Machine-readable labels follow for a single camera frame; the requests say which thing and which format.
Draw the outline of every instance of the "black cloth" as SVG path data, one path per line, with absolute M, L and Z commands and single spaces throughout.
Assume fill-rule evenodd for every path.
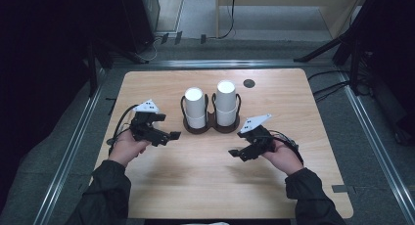
M 104 160 L 67 224 L 125 224 L 131 182 L 124 173 L 121 164 Z M 304 168 L 285 181 L 287 197 L 298 200 L 297 224 L 345 224 L 314 172 Z

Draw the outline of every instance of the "person's right hand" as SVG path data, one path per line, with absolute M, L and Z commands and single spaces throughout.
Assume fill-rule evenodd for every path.
M 274 140 L 273 145 L 275 147 L 274 153 L 266 152 L 262 156 L 267 158 L 276 168 L 287 175 L 292 175 L 304 168 L 296 154 L 284 143 Z

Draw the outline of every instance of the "person's right arm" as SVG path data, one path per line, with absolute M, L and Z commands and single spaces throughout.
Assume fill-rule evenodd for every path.
M 345 224 L 334 203 L 322 189 L 320 178 L 304 168 L 296 154 L 282 142 L 274 140 L 274 153 L 266 152 L 267 158 L 276 168 L 285 172 L 287 198 L 298 200 L 297 224 Z

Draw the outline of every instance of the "white cup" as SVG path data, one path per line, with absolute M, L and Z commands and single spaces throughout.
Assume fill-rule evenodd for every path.
M 220 110 L 216 110 L 216 122 L 221 126 L 229 126 L 235 122 L 236 119 L 236 109 L 233 109 L 231 112 L 222 112 Z
M 236 106 L 235 84 L 230 80 L 222 80 L 217 84 L 216 99 L 214 104 L 222 112 L 229 113 Z
M 187 123 L 189 124 L 189 126 L 194 129 L 200 129 L 200 128 L 205 127 L 208 121 L 208 120 L 205 120 L 205 115 L 203 115 L 202 117 L 198 117 L 198 118 L 192 118 L 189 115 L 186 115 L 186 119 L 187 119 Z
M 191 118 L 205 116 L 205 97 L 204 92 L 198 87 L 191 87 L 186 90 L 185 94 L 186 115 Z

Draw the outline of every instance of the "brown cup holder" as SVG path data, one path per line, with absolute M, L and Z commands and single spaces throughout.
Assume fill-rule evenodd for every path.
M 182 110 L 182 113 L 183 113 L 183 125 L 184 125 L 185 129 L 189 133 L 192 133 L 192 134 L 203 134 L 203 133 L 207 132 L 211 127 L 213 129 L 215 129 L 217 132 L 224 133 L 224 134 L 233 132 L 234 130 L 236 130 L 238 128 L 239 123 L 240 123 L 239 110 L 241 109 L 241 96 L 239 94 L 236 94 L 236 98 L 238 99 L 239 102 L 238 102 L 238 109 L 236 110 L 236 117 L 235 117 L 234 123 L 232 123 L 228 126 L 221 126 L 216 121 L 217 120 L 216 105 L 214 104 L 214 101 L 216 99 L 216 94 L 213 93 L 213 95 L 212 95 L 212 100 L 213 100 L 212 103 L 213 103 L 213 107 L 214 107 L 214 112 L 213 113 L 208 112 L 208 95 L 205 95 L 205 104 L 206 104 L 206 106 L 205 106 L 205 113 L 206 113 L 205 123 L 206 123 L 206 125 L 202 128 L 195 129 L 195 128 L 192 128 L 189 125 L 189 123 L 187 122 L 186 113 L 184 112 L 184 108 L 183 108 L 183 101 L 185 99 L 185 97 L 183 96 L 181 101 L 180 101 L 180 107 L 181 107 L 181 110 Z

